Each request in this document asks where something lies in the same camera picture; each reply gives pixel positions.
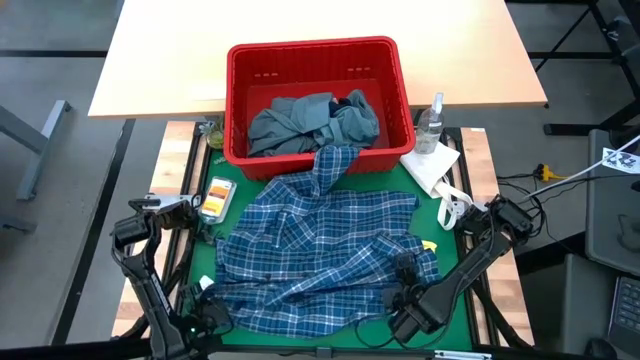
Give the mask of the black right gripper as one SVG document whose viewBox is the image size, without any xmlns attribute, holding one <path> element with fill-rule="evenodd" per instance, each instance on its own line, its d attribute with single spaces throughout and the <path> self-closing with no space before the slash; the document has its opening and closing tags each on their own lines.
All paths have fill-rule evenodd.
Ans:
<svg viewBox="0 0 640 360">
<path fill-rule="evenodd" d="M 419 331 L 432 334 L 445 325 L 451 316 L 451 275 L 433 283 L 418 278 L 415 256 L 397 255 L 392 261 L 397 285 L 410 286 L 413 301 L 392 313 L 388 326 L 399 344 L 407 344 Z"/>
</svg>

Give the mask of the blue plaid shirt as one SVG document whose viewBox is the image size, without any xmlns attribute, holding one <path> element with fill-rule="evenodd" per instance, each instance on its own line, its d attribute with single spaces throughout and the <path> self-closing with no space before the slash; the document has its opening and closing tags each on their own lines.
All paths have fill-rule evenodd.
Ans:
<svg viewBox="0 0 640 360">
<path fill-rule="evenodd" d="M 358 158 L 326 146 L 311 170 L 273 178 L 216 245 L 216 278 L 205 290 L 234 325 L 290 338 L 334 334 L 382 315 L 382 293 L 398 284 L 408 256 L 420 284 L 440 279 L 437 258 L 410 233 L 412 193 L 337 190 Z"/>
</svg>

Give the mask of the grey-blue garment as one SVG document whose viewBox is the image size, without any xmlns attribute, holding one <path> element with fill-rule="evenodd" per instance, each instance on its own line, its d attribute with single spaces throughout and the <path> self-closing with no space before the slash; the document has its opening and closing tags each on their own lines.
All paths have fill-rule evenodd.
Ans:
<svg viewBox="0 0 640 360">
<path fill-rule="evenodd" d="M 343 98 L 331 92 L 276 97 L 251 121 L 247 155 L 304 154 L 328 145 L 369 148 L 380 133 L 378 116 L 359 89 Z"/>
</svg>

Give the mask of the red plastic laundry bin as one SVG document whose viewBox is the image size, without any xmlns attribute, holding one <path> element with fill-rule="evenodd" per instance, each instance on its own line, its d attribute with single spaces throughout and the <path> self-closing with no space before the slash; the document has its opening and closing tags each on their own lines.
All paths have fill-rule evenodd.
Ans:
<svg viewBox="0 0 640 360">
<path fill-rule="evenodd" d="M 415 145 L 400 58 L 389 37 L 358 37 L 234 46 L 227 58 L 223 152 L 250 180 L 312 168 L 311 153 L 273 157 L 249 154 L 249 128 L 276 97 L 359 89 L 379 119 L 375 144 L 360 152 L 352 173 L 391 170 Z"/>
</svg>

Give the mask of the orange-labelled clear plastic package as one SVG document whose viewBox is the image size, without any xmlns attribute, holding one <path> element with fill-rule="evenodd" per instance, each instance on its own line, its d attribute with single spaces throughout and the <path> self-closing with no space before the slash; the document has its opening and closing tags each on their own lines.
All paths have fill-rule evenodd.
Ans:
<svg viewBox="0 0 640 360">
<path fill-rule="evenodd" d="M 200 219 L 206 225 L 222 223 L 233 199 L 237 184 L 227 178 L 214 176 L 199 209 Z"/>
</svg>

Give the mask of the white tote bag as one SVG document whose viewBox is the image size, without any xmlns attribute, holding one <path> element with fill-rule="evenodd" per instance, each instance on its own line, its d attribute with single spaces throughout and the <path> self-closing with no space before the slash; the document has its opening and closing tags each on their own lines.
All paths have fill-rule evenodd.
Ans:
<svg viewBox="0 0 640 360">
<path fill-rule="evenodd" d="M 458 151 L 438 142 L 430 154 L 411 151 L 400 158 L 418 186 L 430 198 L 440 200 L 437 221 L 446 231 L 453 229 L 466 209 L 474 204 L 473 199 L 455 188 L 447 176 L 459 156 Z"/>
</svg>

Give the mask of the black computer mouse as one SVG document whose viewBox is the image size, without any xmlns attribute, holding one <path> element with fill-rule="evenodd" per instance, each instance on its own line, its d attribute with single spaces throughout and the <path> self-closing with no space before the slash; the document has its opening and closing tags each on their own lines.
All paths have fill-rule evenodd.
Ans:
<svg viewBox="0 0 640 360">
<path fill-rule="evenodd" d="M 603 338 L 589 339 L 584 349 L 584 355 L 601 360 L 618 360 L 614 346 Z"/>
</svg>

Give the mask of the yellow power plug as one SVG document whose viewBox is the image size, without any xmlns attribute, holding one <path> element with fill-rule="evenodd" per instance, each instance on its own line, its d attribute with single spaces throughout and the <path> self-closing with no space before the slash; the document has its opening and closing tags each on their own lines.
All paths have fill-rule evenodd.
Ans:
<svg viewBox="0 0 640 360">
<path fill-rule="evenodd" d="M 539 164 L 537 166 L 536 176 L 542 182 L 567 179 L 567 176 L 561 176 L 561 175 L 555 174 L 547 164 Z"/>
</svg>

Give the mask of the small potted plant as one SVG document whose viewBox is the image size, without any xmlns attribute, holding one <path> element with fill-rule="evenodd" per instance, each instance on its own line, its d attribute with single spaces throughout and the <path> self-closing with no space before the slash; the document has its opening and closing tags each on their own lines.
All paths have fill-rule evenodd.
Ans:
<svg viewBox="0 0 640 360">
<path fill-rule="evenodd" d="M 210 148 L 215 150 L 223 148 L 224 130 L 220 121 L 207 121 L 200 124 L 198 129 Z"/>
</svg>

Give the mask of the black keyboard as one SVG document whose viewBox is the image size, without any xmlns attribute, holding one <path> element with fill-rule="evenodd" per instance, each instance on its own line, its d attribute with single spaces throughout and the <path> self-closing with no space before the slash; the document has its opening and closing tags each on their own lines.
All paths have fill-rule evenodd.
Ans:
<svg viewBox="0 0 640 360">
<path fill-rule="evenodd" d="M 640 280 L 616 280 L 608 338 L 626 352 L 640 350 Z"/>
</svg>

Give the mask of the grey plastic case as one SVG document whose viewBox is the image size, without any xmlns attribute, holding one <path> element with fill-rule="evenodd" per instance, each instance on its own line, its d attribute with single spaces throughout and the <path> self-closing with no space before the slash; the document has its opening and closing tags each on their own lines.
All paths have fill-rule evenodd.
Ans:
<svg viewBox="0 0 640 360">
<path fill-rule="evenodd" d="M 627 174 L 602 165 L 602 149 L 619 151 L 612 136 L 601 130 L 589 133 L 585 252 L 611 268 L 640 276 L 640 174 Z M 640 156 L 633 144 L 621 152 Z"/>
</svg>

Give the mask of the black metal desk base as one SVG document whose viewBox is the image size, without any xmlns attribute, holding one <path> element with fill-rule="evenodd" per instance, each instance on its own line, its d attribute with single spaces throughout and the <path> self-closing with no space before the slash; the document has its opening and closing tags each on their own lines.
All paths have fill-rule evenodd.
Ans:
<svg viewBox="0 0 640 360">
<path fill-rule="evenodd" d="M 599 0 L 518 0 L 522 3 L 531 4 L 553 4 L 553 5 L 576 5 L 584 6 L 585 10 L 579 15 L 577 20 L 561 36 L 555 45 L 548 51 L 535 52 L 528 51 L 530 60 L 538 60 L 535 72 L 541 70 L 549 60 L 596 60 L 610 61 L 618 66 L 631 88 L 634 99 L 620 110 L 609 116 L 598 124 L 562 124 L 547 123 L 543 125 L 543 131 L 547 136 L 587 136 L 592 130 L 626 130 L 627 123 L 640 115 L 640 80 L 634 75 L 629 64 L 631 50 L 623 51 L 613 33 L 615 25 L 613 22 L 607 23 L 599 9 Z M 559 48 L 565 43 L 569 36 L 587 17 L 591 16 L 603 36 L 607 45 L 607 51 L 560 51 Z"/>
</svg>

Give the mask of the grey metal table leg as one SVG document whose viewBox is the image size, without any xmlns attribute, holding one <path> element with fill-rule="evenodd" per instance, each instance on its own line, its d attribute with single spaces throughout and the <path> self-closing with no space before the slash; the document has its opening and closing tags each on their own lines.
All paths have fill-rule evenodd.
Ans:
<svg viewBox="0 0 640 360">
<path fill-rule="evenodd" d="M 71 110 L 72 106 L 66 100 L 57 100 L 43 127 L 36 129 L 0 105 L 0 132 L 31 152 L 27 168 L 17 189 L 18 200 L 29 201 L 35 197 L 35 187 L 46 160 L 51 138 L 61 119 Z"/>
</svg>

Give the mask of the black-and-white printed marker tag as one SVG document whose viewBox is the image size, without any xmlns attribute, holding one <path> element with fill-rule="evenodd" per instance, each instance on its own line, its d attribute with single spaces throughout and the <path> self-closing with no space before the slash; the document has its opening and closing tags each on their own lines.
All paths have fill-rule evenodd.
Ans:
<svg viewBox="0 0 640 360">
<path fill-rule="evenodd" d="M 619 152 L 613 156 L 614 150 L 604 147 L 602 149 L 602 165 L 627 174 L 640 174 L 640 156 Z"/>
</svg>

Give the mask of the light wooden table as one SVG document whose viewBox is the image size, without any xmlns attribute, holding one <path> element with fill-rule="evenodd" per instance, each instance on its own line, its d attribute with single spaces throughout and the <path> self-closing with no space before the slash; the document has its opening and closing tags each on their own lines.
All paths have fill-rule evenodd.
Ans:
<svg viewBox="0 0 640 360">
<path fill-rule="evenodd" d="M 125 0 L 89 116 L 221 112 L 235 45 L 379 35 L 413 106 L 547 100 L 504 0 Z"/>
</svg>

